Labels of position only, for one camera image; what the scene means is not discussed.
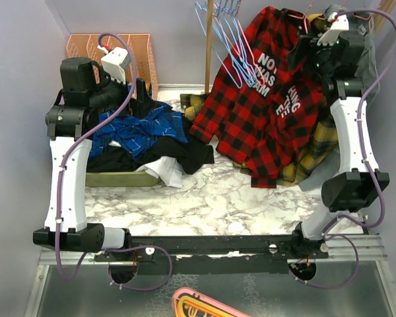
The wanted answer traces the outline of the pink file organizer rack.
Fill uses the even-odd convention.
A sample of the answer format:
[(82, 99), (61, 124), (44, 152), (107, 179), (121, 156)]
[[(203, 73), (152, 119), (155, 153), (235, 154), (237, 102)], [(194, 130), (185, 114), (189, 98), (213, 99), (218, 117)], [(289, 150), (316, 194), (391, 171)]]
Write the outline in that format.
[[(150, 34), (119, 34), (136, 61), (137, 76), (146, 83), (153, 100), (158, 99), (158, 78)], [(71, 34), (66, 45), (67, 57), (89, 57), (101, 64), (104, 53), (98, 49), (99, 34)]]

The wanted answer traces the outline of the wooden rack pole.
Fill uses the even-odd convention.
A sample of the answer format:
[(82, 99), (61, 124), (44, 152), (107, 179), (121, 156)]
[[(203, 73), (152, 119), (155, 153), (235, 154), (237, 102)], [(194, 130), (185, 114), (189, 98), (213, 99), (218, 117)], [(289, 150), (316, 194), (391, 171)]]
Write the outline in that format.
[(205, 86), (204, 93), (209, 93), (211, 74), (211, 46), (212, 46), (212, 21), (213, 21), (213, 0), (207, 1), (207, 25), (206, 25), (206, 52), (205, 52)]

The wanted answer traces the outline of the grey shirt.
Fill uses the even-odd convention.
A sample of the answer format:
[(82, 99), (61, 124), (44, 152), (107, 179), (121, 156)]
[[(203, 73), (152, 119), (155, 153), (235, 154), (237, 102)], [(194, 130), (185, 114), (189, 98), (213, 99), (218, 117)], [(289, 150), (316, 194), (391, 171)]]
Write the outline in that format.
[(323, 156), (315, 168), (306, 168), (303, 158), (296, 169), (299, 176), (306, 171), (312, 173), (299, 181), (299, 187), (307, 192), (320, 187), (325, 181), (343, 172), (365, 173), (378, 164), (372, 154), (370, 137), (366, 123), (366, 108), (379, 89), (378, 72), (375, 60), (374, 32), (368, 23), (348, 14), (351, 30), (364, 36), (365, 48), (358, 62), (356, 78), (362, 81), (362, 98), (348, 97), (336, 100), (328, 109), (329, 115), (321, 120), (313, 137), (313, 149), (327, 145), (327, 156)]

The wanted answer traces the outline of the blue plaid shirt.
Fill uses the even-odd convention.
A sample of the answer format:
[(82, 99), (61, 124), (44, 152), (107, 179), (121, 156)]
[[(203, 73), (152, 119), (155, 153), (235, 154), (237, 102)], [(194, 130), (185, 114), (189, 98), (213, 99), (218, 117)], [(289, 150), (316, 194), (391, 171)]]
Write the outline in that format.
[(89, 158), (104, 153), (104, 149), (116, 142), (134, 159), (141, 158), (159, 137), (171, 137), (180, 143), (187, 143), (183, 129), (182, 113), (174, 111), (164, 102), (157, 102), (157, 108), (144, 118), (120, 115), (93, 134)]

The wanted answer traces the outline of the pink hanger under grey shirt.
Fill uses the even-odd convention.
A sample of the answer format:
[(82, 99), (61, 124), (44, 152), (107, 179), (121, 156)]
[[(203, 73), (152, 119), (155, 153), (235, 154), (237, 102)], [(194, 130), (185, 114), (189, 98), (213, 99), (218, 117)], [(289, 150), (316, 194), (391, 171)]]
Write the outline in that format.
[[(387, 12), (388, 11), (388, 0), (381, 0), (378, 1), (376, 5), (376, 9)], [(382, 15), (374, 14), (374, 13), (367, 13), (363, 11), (358, 11), (357, 13), (353, 14), (354, 17), (366, 21), (368, 23), (369, 30), (373, 30), (375, 34), (377, 34), (381, 27), (385, 22), (385, 18)]]

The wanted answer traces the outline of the white garment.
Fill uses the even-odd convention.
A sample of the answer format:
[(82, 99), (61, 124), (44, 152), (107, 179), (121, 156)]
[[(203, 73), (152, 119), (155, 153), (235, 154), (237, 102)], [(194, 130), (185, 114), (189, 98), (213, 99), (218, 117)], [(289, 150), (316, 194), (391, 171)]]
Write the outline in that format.
[(150, 176), (160, 178), (168, 187), (182, 188), (183, 186), (183, 167), (173, 157), (160, 157), (156, 161), (140, 166), (135, 171), (146, 172)]

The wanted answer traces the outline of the green laundry basket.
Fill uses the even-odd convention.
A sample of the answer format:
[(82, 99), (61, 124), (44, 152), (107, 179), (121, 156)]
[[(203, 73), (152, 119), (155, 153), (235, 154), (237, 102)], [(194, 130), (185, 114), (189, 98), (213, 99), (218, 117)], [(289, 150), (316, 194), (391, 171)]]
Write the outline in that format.
[(140, 172), (87, 172), (87, 187), (151, 187), (159, 183), (160, 178)]

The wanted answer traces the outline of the aluminium rail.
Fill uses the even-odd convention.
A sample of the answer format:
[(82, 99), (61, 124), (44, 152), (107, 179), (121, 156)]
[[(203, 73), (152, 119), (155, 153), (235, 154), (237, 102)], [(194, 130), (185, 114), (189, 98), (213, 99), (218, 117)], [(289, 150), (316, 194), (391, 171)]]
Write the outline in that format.
[(328, 257), (318, 259), (318, 261), (350, 262), (356, 259), (354, 248), (362, 262), (387, 259), (387, 252), (380, 235), (348, 234), (346, 237), (350, 242), (341, 237), (334, 237), (327, 241)]

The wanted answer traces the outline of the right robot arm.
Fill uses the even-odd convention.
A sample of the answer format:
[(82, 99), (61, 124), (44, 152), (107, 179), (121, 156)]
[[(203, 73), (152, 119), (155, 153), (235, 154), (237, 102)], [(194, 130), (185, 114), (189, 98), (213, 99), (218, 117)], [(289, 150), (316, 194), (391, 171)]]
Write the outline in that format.
[(340, 168), (321, 187), (322, 204), (296, 226), (290, 251), (305, 258), (319, 246), (326, 232), (341, 218), (369, 207), (389, 184), (372, 153), (366, 123), (363, 81), (356, 77), (364, 50), (364, 37), (342, 31), (332, 41), (325, 34), (303, 35), (288, 55), (288, 68), (304, 67), (317, 74), (337, 129)]

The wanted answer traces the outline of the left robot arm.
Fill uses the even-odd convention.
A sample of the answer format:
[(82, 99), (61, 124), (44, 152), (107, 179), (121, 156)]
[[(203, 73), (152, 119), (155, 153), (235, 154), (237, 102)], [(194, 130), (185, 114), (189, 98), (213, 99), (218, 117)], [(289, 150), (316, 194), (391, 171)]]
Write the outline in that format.
[(99, 252), (110, 249), (115, 259), (133, 251), (127, 229), (106, 228), (86, 219), (84, 189), (92, 134), (98, 116), (130, 99), (134, 87), (125, 73), (129, 57), (106, 55), (100, 63), (88, 57), (70, 57), (60, 65), (62, 88), (46, 115), (53, 159), (51, 196), (43, 228), (33, 242), (44, 248)]

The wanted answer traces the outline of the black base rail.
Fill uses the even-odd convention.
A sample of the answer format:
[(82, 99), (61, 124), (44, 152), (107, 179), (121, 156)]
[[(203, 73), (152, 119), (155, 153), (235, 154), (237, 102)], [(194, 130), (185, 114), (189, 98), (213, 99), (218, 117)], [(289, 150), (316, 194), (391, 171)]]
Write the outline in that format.
[(236, 236), (132, 236), (136, 252), (105, 251), (96, 262), (136, 264), (141, 275), (286, 274), (290, 260), (328, 257), (324, 241), (305, 242), (295, 234)]

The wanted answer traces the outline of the black garment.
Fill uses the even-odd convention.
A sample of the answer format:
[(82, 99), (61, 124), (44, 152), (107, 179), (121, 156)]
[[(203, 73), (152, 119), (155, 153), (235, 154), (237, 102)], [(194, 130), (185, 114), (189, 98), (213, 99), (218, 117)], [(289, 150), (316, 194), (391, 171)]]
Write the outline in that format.
[(121, 147), (107, 146), (103, 153), (89, 158), (87, 172), (133, 172), (140, 166), (167, 156), (175, 158), (186, 174), (194, 174), (204, 164), (215, 162), (213, 147), (192, 136), (189, 130), (192, 122), (182, 118), (187, 143), (172, 137), (159, 137), (158, 141), (140, 158), (134, 159)]

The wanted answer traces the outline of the pink orange oval object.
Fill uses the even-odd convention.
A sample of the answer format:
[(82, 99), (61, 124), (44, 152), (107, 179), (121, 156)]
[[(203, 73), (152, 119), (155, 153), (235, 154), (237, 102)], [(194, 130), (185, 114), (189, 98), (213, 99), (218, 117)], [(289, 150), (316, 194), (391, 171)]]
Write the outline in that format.
[(248, 316), (189, 287), (173, 294), (172, 308), (175, 316)]

